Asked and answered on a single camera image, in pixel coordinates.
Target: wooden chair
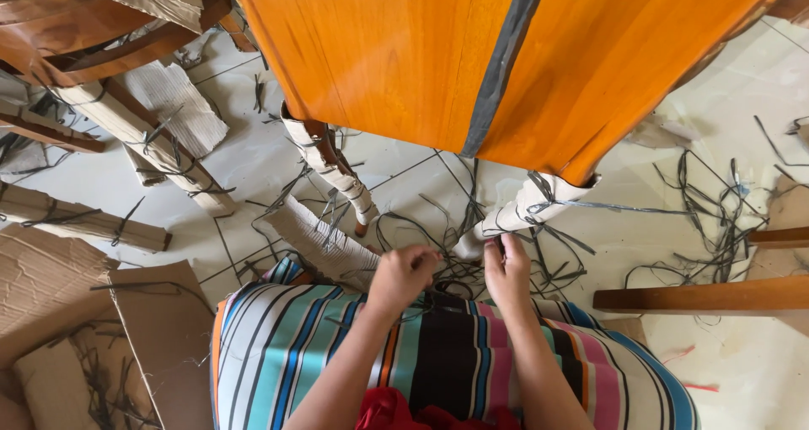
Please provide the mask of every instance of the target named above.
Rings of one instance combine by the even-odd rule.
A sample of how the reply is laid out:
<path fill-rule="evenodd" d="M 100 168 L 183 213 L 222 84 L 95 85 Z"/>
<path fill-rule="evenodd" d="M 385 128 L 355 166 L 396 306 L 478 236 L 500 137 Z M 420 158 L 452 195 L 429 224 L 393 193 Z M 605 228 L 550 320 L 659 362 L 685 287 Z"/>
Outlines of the wooden chair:
<path fill-rule="evenodd" d="M 773 1 L 239 3 L 312 138 L 349 126 L 585 187 L 614 144 Z M 329 148 L 324 157 L 339 155 Z"/>
<path fill-rule="evenodd" d="M 220 22 L 246 51 L 249 41 L 230 15 L 230 0 L 202 0 L 200 26 Z M 198 34 L 166 23 L 128 40 L 131 32 L 155 18 L 113 0 L 0 0 L 0 61 L 4 70 L 30 84 L 49 87 L 98 125 L 129 144 L 151 135 L 160 122 L 111 76 L 132 70 L 190 43 Z M 94 95 L 86 101 L 87 93 Z M 15 132 L 52 144 L 78 148 L 91 139 L 69 141 L 66 132 L 0 117 Z M 235 204 L 227 191 L 165 129 L 149 147 L 134 147 L 155 169 L 167 174 L 214 216 L 229 215 Z M 95 150 L 96 146 L 84 150 Z"/>
<path fill-rule="evenodd" d="M 751 232 L 760 249 L 809 247 L 809 227 Z M 790 317 L 809 314 L 809 275 L 661 288 L 596 291 L 604 312 Z"/>

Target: tile floor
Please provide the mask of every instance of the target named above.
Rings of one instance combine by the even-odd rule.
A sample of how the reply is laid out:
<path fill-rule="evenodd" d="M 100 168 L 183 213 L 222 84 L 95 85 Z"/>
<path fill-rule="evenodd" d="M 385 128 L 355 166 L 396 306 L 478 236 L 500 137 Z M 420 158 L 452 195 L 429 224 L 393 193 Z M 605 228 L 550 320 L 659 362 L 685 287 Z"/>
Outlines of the tile floor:
<path fill-rule="evenodd" d="M 246 203 L 273 201 L 281 187 L 298 174 L 297 150 L 284 138 L 279 123 L 263 124 L 266 114 L 253 107 L 255 74 L 268 84 L 264 106 L 278 112 L 281 90 L 264 69 L 258 53 L 239 53 L 223 33 L 206 45 L 206 62 L 188 71 L 192 82 L 216 104 L 214 110 L 230 126 L 224 142 L 202 163 L 239 203 L 236 214 L 211 219 L 170 182 L 146 189 L 137 184 L 121 144 L 89 123 L 77 125 L 101 135 L 108 148 L 103 154 L 69 156 L 59 166 L 16 180 L 18 185 L 42 190 L 71 202 L 102 208 L 112 214 L 126 214 L 146 196 L 132 219 L 167 228 L 174 234 L 167 252 L 144 254 L 126 246 L 97 245 L 125 267 L 149 266 L 188 259 L 211 304 L 239 286 L 238 271 L 245 261 L 263 259 L 258 268 L 271 267 L 267 240 L 251 227 L 263 208 Z M 777 171 L 772 150 L 763 141 L 753 121 L 759 115 L 787 160 L 809 161 L 809 154 L 794 136 L 782 133 L 789 122 L 809 115 L 809 31 L 774 18 L 764 18 L 736 38 L 702 74 L 670 94 L 661 109 L 681 116 L 698 131 L 702 141 L 693 149 L 720 175 L 729 174 L 735 157 L 739 175 L 752 190 L 750 201 L 763 208 L 766 192 Z M 425 195 L 450 213 L 450 226 L 457 226 L 467 204 L 471 186 L 470 163 L 454 154 L 393 139 L 347 131 L 343 149 L 350 163 L 370 188 L 381 211 L 394 211 L 421 223 L 431 236 L 443 235 L 446 220 L 439 209 L 424 201 Z M 55 160 L 62 154 L 48 148 Z M 653 151 L 621 143 L 600 163 L 601 184 L 587 200 L 635 207 L 679 209 L 676 192 L 662 185 L 651 163 L 673 175 L 680 152 Z M 809 169 L 791 168 L 794 176 L 809 182 Z M 522 180 L 522 169 L 480 162 L 478 199 L 489 211 L 514 197 Z M 700 188 L 721 190 L 713 177 L 694 177 Z M 329 187 L 319 177 L 300 181 L 293 191 L 298 198 L 319 198 Z M 322 204 L 307 203 L 313 211 Z M 352 211 L 340 223 L 353 235 Z M 382 231 L 394 246 L 425 241 L 406 224 L 384 219 Z M 565 297 L 591 310 L 592 293 L 620 288 L 626 273 L 639 264 L 670 259 L 672 252 L 704 254 L 701 240 L 682 216 L 645 214 L 603 209 L 570 208 L 551 226 L 567 232 L 592 247 L 596 255 L 579 252 L 587 274 L 564 289 Z M 268 224 L 258 229 L 284 248 Z M 365 244 L 379 246 L 372 226 Z M 543 241 L 549 268 L 571 259 L 563 247 Z M 633 276 L 633 287 L 659 286 L 651 274 Z M 599 318 L 614 315 L 596 312 Z M 693 390 L 702 415 L 703 428 L 798 428 L 809 427 L 809 411 L 800 397 L 809 391 L 809 340 L 773 318 L 643 317 L 651 349 L 660 357 L 690 345 L 696 349 L 668 364 L 683 381 L 716 385 L 719 392 Z"/>

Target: person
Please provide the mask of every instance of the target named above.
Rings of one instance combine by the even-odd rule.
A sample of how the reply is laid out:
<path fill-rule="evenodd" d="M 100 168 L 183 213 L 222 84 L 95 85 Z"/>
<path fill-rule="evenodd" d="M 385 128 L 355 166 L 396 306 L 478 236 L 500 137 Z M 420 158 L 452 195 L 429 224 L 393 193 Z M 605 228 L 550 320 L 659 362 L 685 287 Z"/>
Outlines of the person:
<path fill-rule="evenodd" d="M 217 428 L 632 430 L 699 428 L 691 397 L 640 343 L 575 305 L 532 299 L 531 260 L 485 245 L 493 302 L 431 292 L 441 255 L 383 255 L 369 292 L 250 283 L 219 305 Z"/>

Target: red cloth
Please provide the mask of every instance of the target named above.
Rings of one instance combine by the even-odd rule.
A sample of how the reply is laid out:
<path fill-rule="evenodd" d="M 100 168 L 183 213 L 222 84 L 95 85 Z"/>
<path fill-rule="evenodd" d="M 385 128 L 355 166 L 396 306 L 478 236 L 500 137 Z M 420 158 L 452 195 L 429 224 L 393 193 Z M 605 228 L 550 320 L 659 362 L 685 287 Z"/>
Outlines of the red cloth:
<path fill-rule="evenodd" d="M 354 430 L 520 430 L 520 422 L 505 407 L 494 410 L 494 425 L 477 419 L 461 422 L 437 406 L 424 408 L 414 419 L 404 397 L 393 387 L 366 390 Z"/>

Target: cardboard box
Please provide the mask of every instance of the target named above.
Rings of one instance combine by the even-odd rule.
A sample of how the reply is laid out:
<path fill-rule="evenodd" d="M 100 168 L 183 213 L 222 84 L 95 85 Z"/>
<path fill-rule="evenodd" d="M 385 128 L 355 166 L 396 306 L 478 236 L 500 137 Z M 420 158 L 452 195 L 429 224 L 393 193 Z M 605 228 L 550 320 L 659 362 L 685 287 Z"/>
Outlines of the cardboard box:
<path fill-rule="evenodd" d="M 17 224 L 0 231 L 0 369 L 88 320 L 117 315 L 126 340 L 114 342 L 128 341 L 141 373 L 135 379 L 151 396 L 162 427 L 213 428 L 208 359 L 214 314 L 191 267 L 186 261 L 117 266 L 83 240 Z M 113 288 L 89 290 L 106 284 Z M 53 376 L 56 388 L 60 375 Z M 50 409 L 30 401 L 32 410 Z"/>

